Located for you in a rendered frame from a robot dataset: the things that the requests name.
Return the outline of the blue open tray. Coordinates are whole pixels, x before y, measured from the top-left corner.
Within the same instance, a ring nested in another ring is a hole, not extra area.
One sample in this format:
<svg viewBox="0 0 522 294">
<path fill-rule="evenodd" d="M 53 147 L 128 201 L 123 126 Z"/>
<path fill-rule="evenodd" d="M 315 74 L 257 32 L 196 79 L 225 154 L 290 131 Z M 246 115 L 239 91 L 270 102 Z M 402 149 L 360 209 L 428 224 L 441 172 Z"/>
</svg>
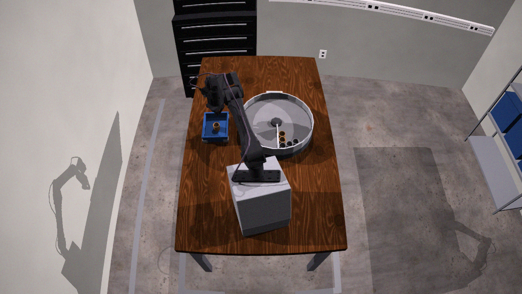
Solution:
<svg viewBox="0 0 522 294">
<path fill-rule="evenodd" d="M 218 122 L 219 131 L 214 131 L 213 124 Z M 229 112 L 221 112 L 218 116 L 214 112 L 204 112 L 202 139 L 208 142 L 223 142 L 228 137 Z M 226 135 L 226 136 L 222 136 Z"/>
</svg>

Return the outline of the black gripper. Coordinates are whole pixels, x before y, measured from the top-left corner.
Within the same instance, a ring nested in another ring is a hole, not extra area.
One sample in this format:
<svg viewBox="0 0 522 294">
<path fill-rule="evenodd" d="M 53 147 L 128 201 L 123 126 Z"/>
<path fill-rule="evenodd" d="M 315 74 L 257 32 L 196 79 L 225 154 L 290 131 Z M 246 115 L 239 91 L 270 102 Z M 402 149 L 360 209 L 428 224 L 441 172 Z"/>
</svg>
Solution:
<svg viewBox="0 0 522 294">
<path fill-rule="evenodd" d="M 216 116 L 218 116 L 218 114 L 220 115 L 220 113 L 224 109 L 225 105 L 221 102 L 220 98 L 218 98 L 218 99 L 211 98 L 211 102 L 212 102 L 212 106 L 209 103 L 207 103 L 206 107 L 211 109 L 211 111 L 214 112 L 216 114 Z"/>
</svg>

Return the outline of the white round turntable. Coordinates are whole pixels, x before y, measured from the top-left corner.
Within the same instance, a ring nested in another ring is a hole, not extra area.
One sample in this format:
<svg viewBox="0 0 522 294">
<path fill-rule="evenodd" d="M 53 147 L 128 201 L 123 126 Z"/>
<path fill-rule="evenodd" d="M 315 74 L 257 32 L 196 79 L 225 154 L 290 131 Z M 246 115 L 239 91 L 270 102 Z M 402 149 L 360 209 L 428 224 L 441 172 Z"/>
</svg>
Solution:
<svg viewBox="0 0 522 294">
<path fill-rule="evenodd" d="M 287 159 L 301 153 L 312 138 L 314 119 L 309 107 L 297 97 L 282 91 L 267 91 L 244 104 L 250 127 L 264 150 L 265 157 Z M 300 142 L 279 148 L 279 132 L 286 142 Z"/>
</svg>

